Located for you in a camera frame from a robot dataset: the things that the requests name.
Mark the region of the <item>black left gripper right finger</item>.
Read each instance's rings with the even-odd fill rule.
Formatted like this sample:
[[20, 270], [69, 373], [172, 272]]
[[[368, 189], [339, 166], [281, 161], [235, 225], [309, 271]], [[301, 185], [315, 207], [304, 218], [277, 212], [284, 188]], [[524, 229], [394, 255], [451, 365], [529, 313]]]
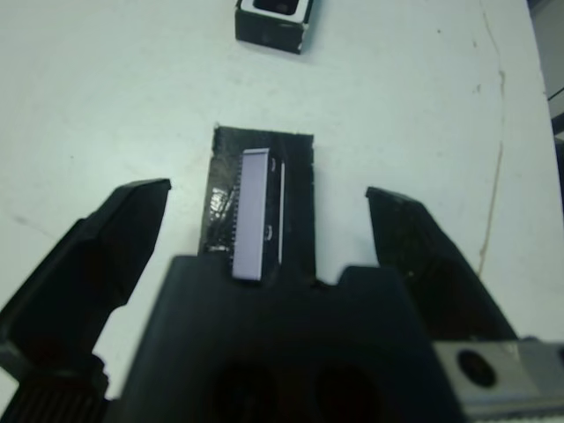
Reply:
[[399, 272], [430, 338], [508, 341], [518, 336], [456, 244], [419, 201], [370, 187], [379, 264]]

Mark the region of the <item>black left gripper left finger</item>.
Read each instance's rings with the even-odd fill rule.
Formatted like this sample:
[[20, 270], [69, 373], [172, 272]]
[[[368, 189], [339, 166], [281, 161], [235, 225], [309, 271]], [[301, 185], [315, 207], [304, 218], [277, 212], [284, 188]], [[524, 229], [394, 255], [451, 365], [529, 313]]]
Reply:
[[1, 312], [1, 366], [10, 375], [79, 371], [110, 314], [125, 305], [154, 251], [168, 179], [116, 188], [79, 219]]

